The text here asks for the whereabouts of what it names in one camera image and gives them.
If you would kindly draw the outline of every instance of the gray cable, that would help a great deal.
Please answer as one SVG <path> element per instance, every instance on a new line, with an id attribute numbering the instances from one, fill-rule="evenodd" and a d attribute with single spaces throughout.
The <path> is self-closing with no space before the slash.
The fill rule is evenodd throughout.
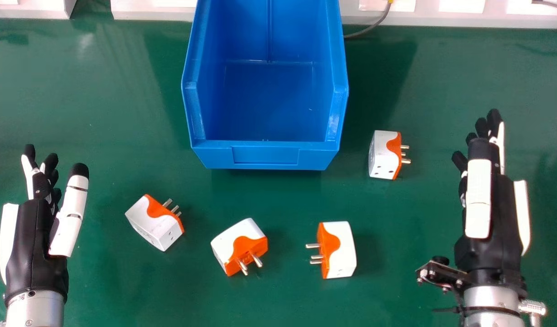
<path id="1" fill-rule="evenodd" d="M 370 26 L 366 27 L 365 29 L 363 29 L 361 31 L 351 33 L 349 35 L 344 35 L 343 39 L 351 39 L 351 38 L 354 38 L 354 37 L 358 37 L 360 35 L 363 35 L 363 34 L 369 32 L 369 31 L 371 31 L 372 29 L 378 27 L 382 23 L 382 21 L 384 21 L 384 19 L 386 19 L 387 14 L 389 14 L 389 8 L 391 8 L 391 3 L 390 2 L 388 2 L 386 8 L 384 9 L 384 14 L 382 15 L 382 17 L 380 19 L 378 19 L 378 21 L 376 21 L 374 24 L 371 24 Z"/>
<path id="2" fill-rule="evenodd" d="M 549 7 L 557 8 L 557 4 L 554 4 L 553 2 L 549 2 L 549 1 L 532 0 L 531 3 L 532 3 L 532 4 L 539 4 L 539 5 L 544 5 L 544 6 L 549 6 Z"/>

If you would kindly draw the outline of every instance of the orange and white power adapter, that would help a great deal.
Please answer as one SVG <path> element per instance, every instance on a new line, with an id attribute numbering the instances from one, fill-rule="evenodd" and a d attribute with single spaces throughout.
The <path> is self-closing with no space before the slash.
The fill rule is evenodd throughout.
<path id="1" fill-rule="evenodd" d="M 181 225 L 179 206 L 171 210 L 171 199 L 164 204 L 159 203 L 150 195 L 143 195 L 125 212 L 133 229 L 156 248 L 165 251 L 184 233 Z"/>
<path id="2" fill-rule="evenodd" d="M 351 277 L 357 267 L 355 244 L 349 222 L 322 222 L 318 224 L 317 242 L 306 248 L 318 248 L 311 255 L 312 265 L 321 265 L 324 279 Z"/>
<path id="3" fill-rule="evenodd" d="M 410 159 L 405 158 L 400 132 L 376 130 L 373 133 L 372 142 L 369 145 L 368 173 L 373 178 L 395 179 L 398 176 L 402 164 L 411 164 Z"/>
<path id="4" fill-rule="evenodd" d="M 262 267 L 260 257 L 269 249 L 268 238 L 252 218 L 228 228 L 210 242 L 214 256 L 228 276 L 242 271 L 248 275 L 247 266 L 254 262 Z"/>

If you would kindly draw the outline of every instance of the bin floor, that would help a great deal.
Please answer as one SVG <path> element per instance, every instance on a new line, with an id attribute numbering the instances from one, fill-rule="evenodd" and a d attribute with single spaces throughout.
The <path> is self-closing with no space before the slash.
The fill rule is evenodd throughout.
<path id="1" fill-rule="evenodd" d="M 230 61 L 223 87 L 219 139 L 324 141 L 328 108 L 311 62 Z"/>

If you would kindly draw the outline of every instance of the green table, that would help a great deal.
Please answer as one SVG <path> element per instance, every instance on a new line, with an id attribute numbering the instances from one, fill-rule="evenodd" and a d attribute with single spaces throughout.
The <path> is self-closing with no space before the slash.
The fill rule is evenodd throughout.
<path id="1" fill-rule="evenodd" d="M 523 273 L 557 327 L 557 31 L 380 27 L 347 42 L 341 151 L 324 172 L 282 172 L 207 170 L 190 149 L 179 89 L 189 29 L 113 21 L 92 1 L 71 21 L 0 20 L 0 212 L 25 200 L 27 142 L 40 159 L 59 154 L 61 181 L 74 162 L 91 170 L 67 327 L 456 326 L 456 315 L 431 312 L 453 298 L 418 288 L 414 271 L 453 257 L 450 157 L 490 108 L 507 121 L 509 175 L 529 182 Z M 399 130 L 411 146 L 399 180 L 367 176 L 374 129 Z M 187 234 L 166 253 L 125 219 L 144 193 L 183 209 Z M 209 242 L 246 217 L 269 252 L 262 269 L 228 278 Z M 338 220 L 353 228 L 358 267 L 324 281 L 304 245 L 320 221 Z M 2 292 L 0 281 L 0 320 Z"/>

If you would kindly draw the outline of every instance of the blue storage container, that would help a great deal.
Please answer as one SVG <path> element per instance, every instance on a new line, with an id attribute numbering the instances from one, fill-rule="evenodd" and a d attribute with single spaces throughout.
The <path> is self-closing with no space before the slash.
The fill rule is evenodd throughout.
<path id="1" fill-rule="evenodd" d="M 325 170 L 349 95 L 338 0 L 199 0 L 181 85 L 206 168 Z"/>

